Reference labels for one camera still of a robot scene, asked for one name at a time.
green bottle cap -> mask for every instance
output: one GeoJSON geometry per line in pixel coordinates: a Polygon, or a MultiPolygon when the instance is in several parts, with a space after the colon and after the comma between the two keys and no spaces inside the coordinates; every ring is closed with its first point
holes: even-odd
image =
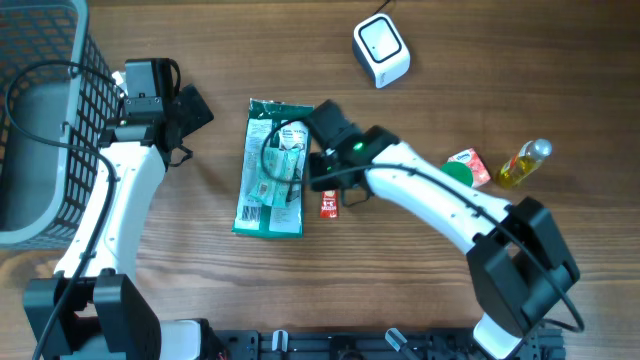
{"type": "Polygon", "coordinates": [[[463,163],[451,161],[442,165],[440,170],[467,186],[473,185],[473,172],[463,163]]]}

small white box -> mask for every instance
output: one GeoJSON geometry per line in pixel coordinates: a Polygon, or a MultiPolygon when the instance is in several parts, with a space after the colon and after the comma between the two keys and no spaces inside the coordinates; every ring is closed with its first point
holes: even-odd
{"type": "Polygon", "coordinates": [[[353,30],[353,53],[382,88],[409,70],[411,56],[396,26],[386,14],[376,14],[353,30]]]}

green snack bag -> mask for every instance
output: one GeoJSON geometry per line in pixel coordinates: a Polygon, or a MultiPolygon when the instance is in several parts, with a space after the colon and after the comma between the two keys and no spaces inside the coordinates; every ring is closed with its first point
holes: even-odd
{"type": "MultiPolygon", "coordinates": [[[[249,116],[247,119],[247,133],[244,145],[244,163],[242,166],[242,181],[238,196],[236,217],[231,231],[238,234],[252,235],[263,238],[300,238],[304,230],[303,188],[300,185],[275,183],[273,195],[260,195],[260,186],[264,180],[261,177],[262,168],[259,167],[260,149],[264,139],[271,129],[282,122],[309,115],[313,111],[310,105],[288,105],[272,101],[251,100],[249,102],[249,116]],[[273,206],[264,205],[262,200],[273,206]]],[[[274,176],[278,178],[289,176],[286,162],[293,163],[293,155],[297,149],[297,159],[291,176],[293,180],[301,180],[306,158],[309,155],[311,135],[302,122],[294,122],[278,131],[265,149],[265,162],[274,176]],[[278,159],[275,168],[269,165],[268,159],[278,159]]],[[[267,194],[270,183],[264,182],[267,194]]]]}
{"type": "MultiPolygon", "coordinates": [[[[293,148],[284,152],[284,159],[282,161],[282,171],[280,171],[279,179],[291,180],[296,171],[296,165],[298,164],[298,158],[300,157],[300,149],[293,148]]],[[[279,182],[276,184],[276,191],[273,196],[273,207],[286,208],[287,207],[287,195],[291,184],[279,182]]]]}

ketchup packet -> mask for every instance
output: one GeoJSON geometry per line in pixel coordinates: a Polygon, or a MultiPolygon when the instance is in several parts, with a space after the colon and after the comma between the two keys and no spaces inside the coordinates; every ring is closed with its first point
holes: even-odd
{"type": "Polygon", "coordinates": [[[491,175],[487,171],[487,168],[480,160],[480,156],[473,148],[461,151],[449,158],[447,162],[457,161],[463,163],[471,169],[473,173],[473,187],[476,188],[480,185],[486,184],[491,180],[491,175]]]}
{"type": "Polygon", "coordinates": [[[338,193],[333,190],[322,192],[322,207],[320,217],[323,219],[338,218],[338,193]]]}

black mounting rail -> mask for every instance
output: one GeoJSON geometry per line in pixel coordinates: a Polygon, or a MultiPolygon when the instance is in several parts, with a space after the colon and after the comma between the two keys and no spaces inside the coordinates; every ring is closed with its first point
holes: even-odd
{"type": "MultiPolygon", "coordinates": [[[[406,360],[385,340],[385,333],[291,333],[286,351],[273,349],[272,333],[216,331],[233,360],[406,360]]],[[[473,329],[433,329],[403,333],[420,360],[486,360],[473,342],[473,329]]],[[[540,328],[523,341],[512,360],[563,360],[566,358],[562,331],[540,328]]]]}

